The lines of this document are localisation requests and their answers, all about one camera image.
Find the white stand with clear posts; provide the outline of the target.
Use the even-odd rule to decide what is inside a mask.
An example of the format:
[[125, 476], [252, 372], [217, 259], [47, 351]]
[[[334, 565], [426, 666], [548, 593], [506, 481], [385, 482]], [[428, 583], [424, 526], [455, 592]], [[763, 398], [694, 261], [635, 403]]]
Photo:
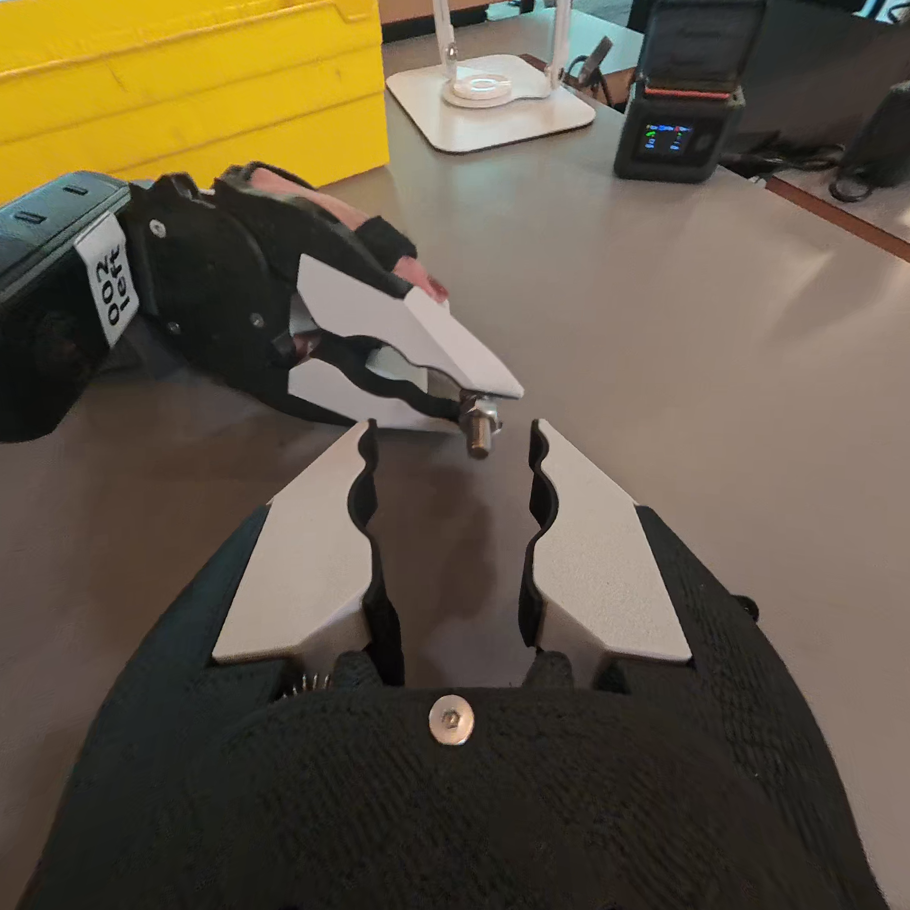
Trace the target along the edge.
[[387, 77], [386, 85], [437, 151], [462, 155], [575, 131], [595, 112], [563, 84], [573, 2], [559, 1], [551, 60], [538, 70], [517, 55], [461, 61], [449, 3], [433, 2], [439, 61]]

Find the black rounded device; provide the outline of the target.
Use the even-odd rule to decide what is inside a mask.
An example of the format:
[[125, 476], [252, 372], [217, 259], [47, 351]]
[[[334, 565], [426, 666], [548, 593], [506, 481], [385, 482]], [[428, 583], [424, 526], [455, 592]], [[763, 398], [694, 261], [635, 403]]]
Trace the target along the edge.
[[909, 175], [909, 81], [893, 85], [841, 158], [839, 174], [871, 188], [893, 188]]

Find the yellow plastic bin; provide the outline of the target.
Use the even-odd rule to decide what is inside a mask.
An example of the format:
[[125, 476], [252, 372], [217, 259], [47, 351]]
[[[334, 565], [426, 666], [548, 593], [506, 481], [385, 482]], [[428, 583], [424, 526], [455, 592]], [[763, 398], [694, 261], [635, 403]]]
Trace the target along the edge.
[[323, 187], [390, 151], [377, 2], [1, 4], [1, 195], [260, 160]]

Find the person's left hand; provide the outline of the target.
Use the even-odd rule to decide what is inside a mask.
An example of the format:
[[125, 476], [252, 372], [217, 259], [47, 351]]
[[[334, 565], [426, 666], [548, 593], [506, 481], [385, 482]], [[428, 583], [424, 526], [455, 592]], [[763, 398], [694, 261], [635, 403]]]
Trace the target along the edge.
[[449, 293], [418, 260], [415, 245], [389, 222], [313, 188], [306, 181], [281, 168], [250, 164], [244, 173], [252, 188], [272, 195], [307, 199], [357, 234], [370, 254], [391, 273], [423, 289], [439, 304]]

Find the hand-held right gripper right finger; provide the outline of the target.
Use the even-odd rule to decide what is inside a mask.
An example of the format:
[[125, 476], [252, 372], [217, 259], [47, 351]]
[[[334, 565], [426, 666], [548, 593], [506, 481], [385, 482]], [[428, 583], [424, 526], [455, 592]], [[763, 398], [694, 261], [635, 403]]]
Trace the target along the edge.
[[687, 665], [687, 641], [636, 500], [546, 419], [529, 432], [529, 511], [519, 633], [562, 655], [577, 686], [615, 660]]

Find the steel hex bolt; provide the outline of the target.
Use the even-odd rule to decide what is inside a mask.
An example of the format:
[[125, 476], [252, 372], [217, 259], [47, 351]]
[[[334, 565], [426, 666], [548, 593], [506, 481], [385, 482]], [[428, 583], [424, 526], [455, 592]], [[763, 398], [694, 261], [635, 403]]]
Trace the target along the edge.
[[494, 437], [501, 431], [502, 423], [496, 426], [485, 419], [474, 419], [470, 423], [460, 423], [469, 457], [474, 461], [487, 459], [494, 448]]

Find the black label printer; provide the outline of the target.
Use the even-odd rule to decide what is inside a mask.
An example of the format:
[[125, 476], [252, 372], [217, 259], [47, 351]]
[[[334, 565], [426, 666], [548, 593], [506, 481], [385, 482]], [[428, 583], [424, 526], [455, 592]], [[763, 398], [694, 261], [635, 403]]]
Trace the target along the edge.
[[613, 162], [622, 179], [700, 184], [745, 111], [743, 77], [766, 2], [656, 2]]

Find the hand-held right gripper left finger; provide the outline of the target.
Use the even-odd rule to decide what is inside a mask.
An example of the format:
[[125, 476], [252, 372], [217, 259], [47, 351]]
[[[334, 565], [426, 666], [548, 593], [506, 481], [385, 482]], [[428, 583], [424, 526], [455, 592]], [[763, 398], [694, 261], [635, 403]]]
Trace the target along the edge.
[[309, 680], [365, 651], [381, 681], [405, 682], [399, 616], [370, 534], [376, 421], [357, 423], [268, 504], [215, 643], [216, 664], [286, 660]]

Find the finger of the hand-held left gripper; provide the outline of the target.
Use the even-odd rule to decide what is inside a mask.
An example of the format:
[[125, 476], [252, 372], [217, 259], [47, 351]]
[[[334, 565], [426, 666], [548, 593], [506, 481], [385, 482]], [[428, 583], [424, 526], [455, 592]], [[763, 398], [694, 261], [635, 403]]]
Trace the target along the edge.
[[505, 364], [418, 287], [399, 299], [302, 254], [297, 291], [325, 332], [376, 340], [415, 367], [445, 374], [463, 391], [506, 400], [524, 394]]
[[[370, 379], [409, 381], [419, 391], [428, 391], [427, 369], [402, 356], [368, 356], [366, 366]], [[457, 423], [423, 415], [401, 400], [359, 389], [340, 369], [321, 359], [309, 358], [290, 370], [288, 393], [356, 422], [375, 419], [379, 428], [432, 433], [459, 430]]]

